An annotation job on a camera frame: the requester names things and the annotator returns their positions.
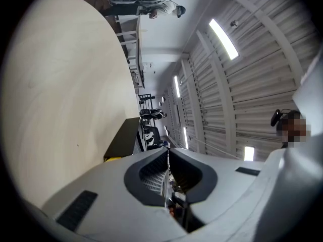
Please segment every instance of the cap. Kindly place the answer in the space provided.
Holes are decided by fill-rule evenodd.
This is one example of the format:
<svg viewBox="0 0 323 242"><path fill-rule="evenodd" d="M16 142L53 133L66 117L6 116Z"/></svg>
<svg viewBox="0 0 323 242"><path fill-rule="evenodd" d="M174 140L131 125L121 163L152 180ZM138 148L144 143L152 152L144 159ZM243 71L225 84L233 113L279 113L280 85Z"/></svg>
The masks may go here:
<svg viewBox="0 0 323 242"><path fill-rule="evenodd" d="M185 14L186 9L184 6L178 6L178 11L179 11L179 14L177 14L177 18L180 18L181 15Z"/></svg>

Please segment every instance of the ceiling light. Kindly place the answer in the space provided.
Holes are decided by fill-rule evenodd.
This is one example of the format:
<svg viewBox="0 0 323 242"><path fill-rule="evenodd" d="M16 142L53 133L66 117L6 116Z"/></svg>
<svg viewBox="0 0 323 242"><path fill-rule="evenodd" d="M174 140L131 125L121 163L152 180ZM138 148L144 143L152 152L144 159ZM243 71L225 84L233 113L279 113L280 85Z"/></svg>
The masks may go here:
<svg viewBox="0 0 323 242"><path fill-rule="evenodd" d="M180 95L180 90L178 88L177 76L174 77L174 80L175 80L175 87L176 87L177 97L179 98L181 95Z"/></svg>
<svg viewBox="0 0 323 242"><path fill-rule="evenodd" d="M186 128L183 127L183 130L184 130L185 146L186 146L186 149L188 149L187 136L186 136Z"/></svg>
<svg viewBox="0 0 323 242"><path fill-rule="evenodd" d="M253 161L254 147L246 146L244 147L244 160Z"/></svg>
<svg viewBox="0 0 323 242"><path fill-rule="evenodd" d="M213 31L216 33L219 40L222 42L224 48L226 49L226 51L229 55L229 58L231 60L235 59L239 54L238 54L236 48L234 47L234 45L232 44L231 40L227 36L227 34L224 32L224 30L220 27L220 25L214 19L212 19L212 21L210 22L209 25L211 26Z"/></svg>

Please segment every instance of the black headphones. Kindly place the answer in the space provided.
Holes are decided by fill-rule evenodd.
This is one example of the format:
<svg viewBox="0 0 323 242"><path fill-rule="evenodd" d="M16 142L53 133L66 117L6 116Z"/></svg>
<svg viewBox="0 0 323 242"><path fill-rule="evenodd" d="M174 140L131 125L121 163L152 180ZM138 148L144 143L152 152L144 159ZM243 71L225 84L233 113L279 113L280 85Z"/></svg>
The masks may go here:
<svg viewBox="0 0 323 242"><path fill-rule="evenodd" d="M289 110L289 112L288 113L284 113L284 112L282 112L283 110ZM291 109L286 109L286 108L282 109L282 111L280 111L279 109L277 109L275 111L275 113L274 113L274 115L272 117L272 120L271 120L271 126L272 127L274 127L277 124L277 122L281 119L281 117L282 117L283 114L289 114L291 112L297 112L297 113L300 114L300 112L297 111L297 110L291 110Z"/></svg>

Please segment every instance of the wooden table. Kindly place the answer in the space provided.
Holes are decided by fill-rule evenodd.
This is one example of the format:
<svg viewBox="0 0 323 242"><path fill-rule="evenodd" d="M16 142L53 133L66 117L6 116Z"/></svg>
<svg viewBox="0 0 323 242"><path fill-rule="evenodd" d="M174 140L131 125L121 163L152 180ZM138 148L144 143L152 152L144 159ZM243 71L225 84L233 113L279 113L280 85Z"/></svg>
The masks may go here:
<svg viewBox="0 0 323 242"><path fill-rule="evenodd" d="M34 3L4 64L1 106L14 181L38 207L102 163L125 120L139 117L121 45L83 0Z"/></svg>

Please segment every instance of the black rectangular slot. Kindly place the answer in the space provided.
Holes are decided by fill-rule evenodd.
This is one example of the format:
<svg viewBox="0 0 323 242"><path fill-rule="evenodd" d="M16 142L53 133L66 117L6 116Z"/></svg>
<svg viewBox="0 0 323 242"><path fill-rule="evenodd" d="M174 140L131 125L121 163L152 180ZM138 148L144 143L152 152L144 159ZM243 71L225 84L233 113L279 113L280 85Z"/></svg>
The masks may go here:
<svg viewBox="0 0 323 242"><path fill-rule="evenodd" d="M260 173L260 170L246 168L246 167L238 167L236 171L240 173L248 174L248 175L255 175L255 176L258 176Z"/></svg>
<svg viewBox="0 0 323 242"><path fill-rule="evenodd" d="M70 231L75 231L91 208L96 197L96 193L83 191L62 213L56 222Z"/></svg>

